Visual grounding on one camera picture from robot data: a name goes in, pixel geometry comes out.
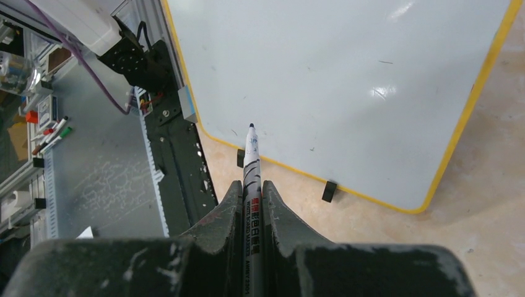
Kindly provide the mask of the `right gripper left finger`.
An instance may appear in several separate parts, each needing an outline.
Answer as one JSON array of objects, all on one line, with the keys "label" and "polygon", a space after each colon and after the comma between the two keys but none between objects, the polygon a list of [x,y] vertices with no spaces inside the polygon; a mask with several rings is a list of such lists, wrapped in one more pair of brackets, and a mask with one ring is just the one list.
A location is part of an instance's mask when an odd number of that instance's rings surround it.
[{"label": "right gripper left finger", "polygon": [[4,296],[240,296],[240,181],[179,236],[55,239],[21,261]]}]

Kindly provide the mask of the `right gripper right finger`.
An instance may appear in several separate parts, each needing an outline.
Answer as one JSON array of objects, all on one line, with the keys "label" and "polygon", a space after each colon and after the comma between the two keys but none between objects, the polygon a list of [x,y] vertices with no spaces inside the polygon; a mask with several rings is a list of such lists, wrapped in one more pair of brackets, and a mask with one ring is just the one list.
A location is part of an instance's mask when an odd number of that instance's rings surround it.
[{"label": "right gripper right finger", "polygon": [[475,296],[461,261],[429,244],[334,243],[263,184],[269,296]]}]

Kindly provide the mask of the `whiteboard marker pen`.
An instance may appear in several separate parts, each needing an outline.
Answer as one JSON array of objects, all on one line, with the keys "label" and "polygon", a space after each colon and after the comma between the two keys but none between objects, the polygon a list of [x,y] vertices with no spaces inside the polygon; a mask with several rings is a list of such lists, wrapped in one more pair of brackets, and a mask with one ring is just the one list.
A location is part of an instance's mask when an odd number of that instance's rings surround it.
[{"label": "whiteboard marker pen", "polygon": [[258,136],[249,125],[243,159],[243,295],[264,296],[261,169]]}]

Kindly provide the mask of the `yellow framed whiteboard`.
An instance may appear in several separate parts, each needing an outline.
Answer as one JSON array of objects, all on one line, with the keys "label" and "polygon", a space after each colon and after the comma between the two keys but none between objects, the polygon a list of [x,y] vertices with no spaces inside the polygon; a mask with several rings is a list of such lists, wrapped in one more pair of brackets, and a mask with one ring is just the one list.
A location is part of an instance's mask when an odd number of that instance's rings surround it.
[{"label": "yellow framed whiteboard", "polygon": [[165,1],[201,129],[400,212],[439,185],[521,1]]}]

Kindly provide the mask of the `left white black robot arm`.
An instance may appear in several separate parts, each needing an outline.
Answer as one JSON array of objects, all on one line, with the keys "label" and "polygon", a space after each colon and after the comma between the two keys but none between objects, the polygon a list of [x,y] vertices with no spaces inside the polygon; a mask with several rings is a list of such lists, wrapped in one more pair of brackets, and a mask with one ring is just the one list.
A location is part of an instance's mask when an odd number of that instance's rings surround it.
[{"label": "left white black robot arm", "polygon": [[1,16],[69,51],[78,43],[134,87],[164,88],[168,68],[155,56],[143,31],[132,30],[110,11],[109,1],[1,1]]}]

